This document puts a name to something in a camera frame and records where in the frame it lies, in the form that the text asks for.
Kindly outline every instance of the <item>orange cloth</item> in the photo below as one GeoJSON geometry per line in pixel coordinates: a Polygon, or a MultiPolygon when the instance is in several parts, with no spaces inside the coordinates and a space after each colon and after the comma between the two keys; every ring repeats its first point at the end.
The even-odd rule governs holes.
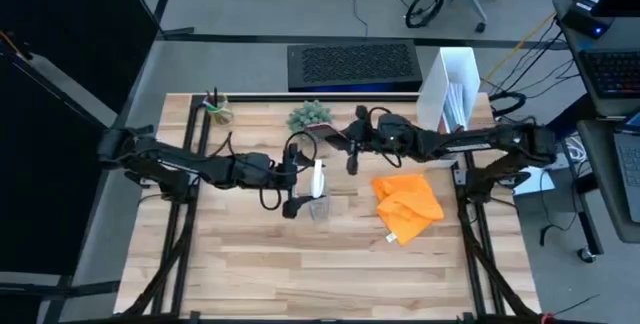
{"type": "Polygon", "coordinates": [[[371,184],[380,203],[378,215],[400,245],[444,218],[440,203],[421,174],[376,178],[371,184]]]}

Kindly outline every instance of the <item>computer keyboard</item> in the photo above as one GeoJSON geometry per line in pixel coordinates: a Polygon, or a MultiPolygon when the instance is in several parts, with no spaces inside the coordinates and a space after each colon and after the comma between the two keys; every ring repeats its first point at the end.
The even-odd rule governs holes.
{"type": "Polygon", "coordinates": [[[582,51],[587,76],[603,96],[640,94],[640,49],[633,51],[582,51]]]}
{"type": "Polygon", "coordinates": [[[640,148],[618,146],[627,185],[640,186],[640,148]]]}

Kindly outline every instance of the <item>small succulent plant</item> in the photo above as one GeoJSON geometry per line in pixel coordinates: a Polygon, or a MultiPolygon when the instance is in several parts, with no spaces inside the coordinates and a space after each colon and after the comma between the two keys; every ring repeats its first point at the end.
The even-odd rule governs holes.
{"type": "Polygon", "coordinates": [[[331,123],[331,110],[325,108],[319,101],[305,101],[302,108],[296,108],[289,114],[287,125],[292,133],[304,130],[309,124],[331,123]]]}

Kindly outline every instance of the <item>black wall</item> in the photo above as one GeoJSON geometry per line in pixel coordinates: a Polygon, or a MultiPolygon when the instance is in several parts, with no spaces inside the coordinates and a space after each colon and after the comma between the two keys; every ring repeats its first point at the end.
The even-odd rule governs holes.
{"type": "Polygon", "coordinates": [[[0,30],[16,33],[116,113],[157,34],[142,0],[2,0],[0,30]]]}
{"type": "Polygon", "coordinates": [[[103,128],[0,56],[0,271],[73,275],[103,128]]]}

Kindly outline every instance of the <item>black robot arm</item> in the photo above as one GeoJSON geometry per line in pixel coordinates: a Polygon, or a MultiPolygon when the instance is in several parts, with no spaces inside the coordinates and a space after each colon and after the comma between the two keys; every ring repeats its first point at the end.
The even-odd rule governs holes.
{"type": "Polygon", "coordinates": [[[528,166],[544,167],[556,159],[554,134],[533,124],[498,125],[493,128],[440,134],[413,125],[406,118],[385,108],[367,110],[356,108],[357,120],[342,134],[342,141],[328,141],[336,149],[349,154],[347,171],[355,175],[358,170],[358,153],[373,152],[384,155],[394,166],[401,165],[401,158],[411,158],[423,163],[451,153],[499,149],[507,154],[486,168],[467,171],[468,196],[472,200],[488,201],[496,182],[512,180],[517,185],[528,178],[519,173],[528,166]],[[371,113],[381,110],[377,127],[371,123],[371,113]]]}
{"type": "MultiPolygon", "coordinates": [[[[313,162],[289,144],[283,151],[282,162],[276,163],[262,153],[229,156],[202,156],[188,150],[158,142],[147,134],[153,127],[141,129],[109,129],[98,147],[98,157],[105,169],[125,169],[125,175],[136,183],[141,179],[156,181],[166,200],[187,203],[194,198],[193,183],[200,178],[219,189],[285,190],[287,200],[283,215],[295,217],[297,209],[310,198],[294,198],[298,165],[313,162]]],[[[263,207],[275,210],[280,206],[263,207]]]]}

